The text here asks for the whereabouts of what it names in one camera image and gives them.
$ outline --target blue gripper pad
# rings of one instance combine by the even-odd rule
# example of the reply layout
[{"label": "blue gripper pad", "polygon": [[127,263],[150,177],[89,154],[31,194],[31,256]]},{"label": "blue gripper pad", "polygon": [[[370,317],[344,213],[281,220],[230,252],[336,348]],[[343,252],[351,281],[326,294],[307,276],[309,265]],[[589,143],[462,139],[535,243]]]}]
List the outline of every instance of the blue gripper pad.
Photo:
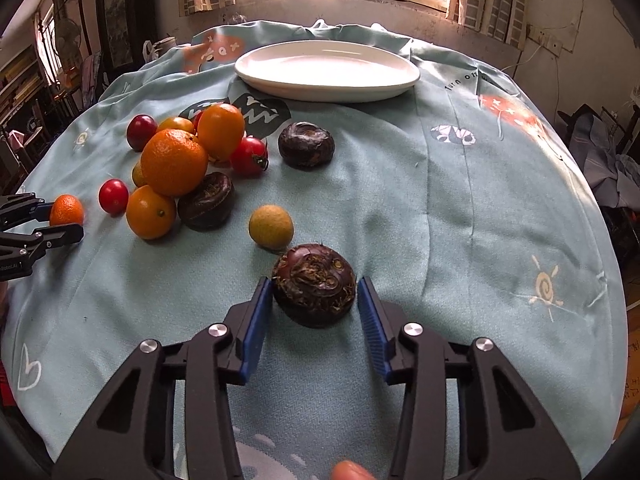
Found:
[{"label": "blue gripper pad", "polygon": [[271,293],[271,280],[265,280],[262,287],[254,292],[252,301],[257,297],[254,315],[249,322],[244,342],[242,344],[242,355],[244,357],[239,375],[243,383],[247,383],[251,375],[255,372],[262,352],[262,343],[267,332],[269,314],[273,304]]},{"label": "blue gripper pad", "polygon": [[360,322],[367,338],[373,367],[388,383],[391,378],[391,365],[387,356],[392,355],[390,346],[393,342],[389,341],[385,336],[378,310],[364,278],[361,278],[358,282],[358,310],[360,311]]}]

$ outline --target heart pattern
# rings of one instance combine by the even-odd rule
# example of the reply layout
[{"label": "heart pattern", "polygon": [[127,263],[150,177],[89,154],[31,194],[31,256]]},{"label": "heart pattern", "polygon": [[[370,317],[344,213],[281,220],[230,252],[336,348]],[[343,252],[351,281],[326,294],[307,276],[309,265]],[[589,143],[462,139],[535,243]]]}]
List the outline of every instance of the heart pattern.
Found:
[{"label": "heart pattern", "polygon": [[[27,386],[22,385],[22,363],[24,362],[24,377],[28,381],[31,376],[31,371],[33,368],[37,368],[37,373],[35,375],[35,380],[33,383],[28,384]],[[20,354],[20,369],[18,370],[18,391],[25,392],[27,390],[31,390],[40,382],[40,376],[42,375],[42,365],[40,361],[29,361],[29,349],[25,343],[22,343],[22,352]]]}]

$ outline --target electrical cord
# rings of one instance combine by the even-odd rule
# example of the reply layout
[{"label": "electrical cord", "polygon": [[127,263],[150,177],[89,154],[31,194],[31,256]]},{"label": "electrical cord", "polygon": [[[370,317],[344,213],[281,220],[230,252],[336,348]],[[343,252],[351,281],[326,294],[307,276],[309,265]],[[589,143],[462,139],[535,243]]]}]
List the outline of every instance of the electrical cord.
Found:
[{"label": "electrical cord", "polygon": [[558,114],[558,105],[560,104],[560,66],[558,65],[558,58],[554,56],[556,60],[556,82],[558,83],[558,98],[556,99],[556,109],[554,110],[554,121]]},{"label": "electrical cord", "polygon": [[509,69],[509,68],[513,68],[514,66],[522,66],[522,65],[524,65],[524,64],[527,64],[529,61],[531,61],[531,60],[535,57],[535,55],[538,53],[538,51],[539,51],[541,48],[542,48],[542,45],[539,45],[539,46],[538,46],[538,48],[536,49],[536,51],[535,51],[533,54],[531,54],[531,57],[530,57],[529,59],[527,59],[526,61],[523,61],[522,63],[516,63],[515,65],[509,65],[509,66],[506,66],[506,67],[504,67],[504,68],[502,69],[502,71],[504,72],[505,70],[507,70],[507,69]]}]

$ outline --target cartoon print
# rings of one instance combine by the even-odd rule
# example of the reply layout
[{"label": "cartoon print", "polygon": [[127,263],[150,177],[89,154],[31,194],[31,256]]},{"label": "cartoon print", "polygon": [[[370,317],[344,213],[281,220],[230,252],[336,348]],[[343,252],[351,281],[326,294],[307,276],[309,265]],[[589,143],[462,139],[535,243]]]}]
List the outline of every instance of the cartoon print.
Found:
[{"label": "cartoon print", "polygon": [[184,47],[183,52],[184,71],[196,74],[204,63],[228,63],[238,59],[244,52],[244,41],[236,36],[226,36],[219,31],[210,30],[203,43]]},{"label": "cartoon print", "polygon": [[42,365],[40,361],[29,361],[29,350],[25,343],[22,343],[22,353],[20,354],[20,368],[18,369],[18,391],[26,392],[36,387],[42,375]]},{"label": "cartoon print", "polygon": [[542,271],[542,268],[540,267],[540,262],[533,254],[531,255],[531,258],[533,259],[533,263],[536,264],[536,267],[539,270],[539,273],[538,273],[538,276],[536,277],[536,285],[535,285],[536,295],[532,296],[529,299],[529,304],[534,304],[538,300],[542,301],[542,303],[546,305],[549,311],[549,317],[553,322],[554,318],[551,315],[551,305],[555,305],[555,306],[564,305],[564,301],[560,301],[558,299],[556,299],[556,301],[554,302],[554,285],[551,282],[551,279],[558,275],[558,266],[555,266],[551,270],[551,275],[549,275],[546,272]]},{"label": "cartoon print", "polygon": [[433,136],[440,142],[448,142],[451,144],[462,144],[463,146],[470,146],[476,143],[476,136],[469,130],[463,128],[457,128],[455,126],[444,125],[436,126],[432,128]]},{"label": "cartoon print", "polygon": [[[245,480],[318,480],[308,471],[306,461],[296,454],[280,449],[268,436],[256,433],[243,442],[244,434],[233,427],[236,438],[236,449],[242,466]],[[179,446],[174,449],[174,460],[177,458]],[[178,476],[188,480],[187,457],[183,456],[180,467],[176,468]]]},{"label": "cartoon print", "polygon": [[[229,103],[229,99],[200,101],[183,110],[180,117],[191,120],[199,111],[221,102]],[[282,99],[272,97],[258,99],[249,93],[244,93],[232,104],[242,112],[246,134],[257,139],[264,139],[276,133],[291,119],[291,111]]]},{"label": "cartoon print", "polygon": [[481,95],[481,105],[494,113],[498,120],[505,120],[513,126],[520,127],[531,137],[547,139],[546,126],[528,107],[517,100],[509,98]]},{"label": "cartoon print", "polygon": [[82,132],[80,135],[78,135],[78,138],[75,140],[74,144],[76,146],[84,146],[84,143],[86,142],[86,138],[89,136],[89,134],[87,132]]}]

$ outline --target small yellow fruit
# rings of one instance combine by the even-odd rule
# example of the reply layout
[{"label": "small yellow fruit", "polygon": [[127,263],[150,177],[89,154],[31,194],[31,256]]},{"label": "small yellow fruit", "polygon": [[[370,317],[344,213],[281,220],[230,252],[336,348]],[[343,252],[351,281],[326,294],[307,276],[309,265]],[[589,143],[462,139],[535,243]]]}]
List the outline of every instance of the small yellow fruit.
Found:
[{"label": "small yellow fruit", "polygon": [[187,132],[188,134],[192,134],[195,132],[195,128],[193,127],[193,123],[185,119],[184,117],[168,117],[160,124],[158,124],[158,128],[156,132],[161,132],[162,130],[182,130]]},{"label": "small yellow fruit", "polygon": [[293,239],[291,216],[280,206],[263,205],[249,218],[249,236],[266,249],[284,249]]},{"label": "small yellow fruit", "polygon": [[133,167],[133,171],[131,172],[131,178],[133,179],[133,183],[136,187],[146,186],[145,176],[142,174],[142,167],[140,166],[140,161],[136,162],[136,165]]}]

